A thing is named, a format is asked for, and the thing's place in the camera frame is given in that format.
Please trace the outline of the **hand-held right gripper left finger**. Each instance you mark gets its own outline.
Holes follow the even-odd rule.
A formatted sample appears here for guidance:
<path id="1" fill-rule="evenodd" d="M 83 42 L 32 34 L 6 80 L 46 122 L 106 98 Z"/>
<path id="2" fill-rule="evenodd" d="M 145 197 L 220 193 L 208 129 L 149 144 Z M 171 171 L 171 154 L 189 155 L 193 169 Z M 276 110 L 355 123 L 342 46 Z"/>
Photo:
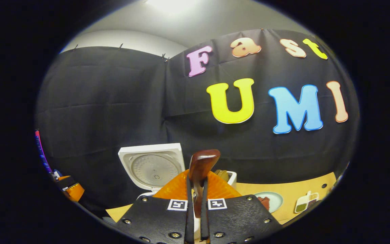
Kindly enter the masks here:
<path id="1" fill-rule="evenodd" d="M 151 244 L 193 244 L 194 207 L 188 171 L 153 196 L 140 196 L 116 222 L 122 233 Z"/>

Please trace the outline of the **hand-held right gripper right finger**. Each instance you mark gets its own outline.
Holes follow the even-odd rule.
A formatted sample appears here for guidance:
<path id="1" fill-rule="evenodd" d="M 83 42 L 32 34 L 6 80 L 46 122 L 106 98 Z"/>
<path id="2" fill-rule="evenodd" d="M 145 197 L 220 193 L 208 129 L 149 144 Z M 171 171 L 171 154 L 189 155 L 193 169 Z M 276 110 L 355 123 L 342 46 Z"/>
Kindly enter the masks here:
<path id="1" fill-rule="evenodd" d="M 208 173 L 200 209 L 201 241 L 254 244 L 282 228 L 256 196 L 243 196 L 215 173 Z"/>

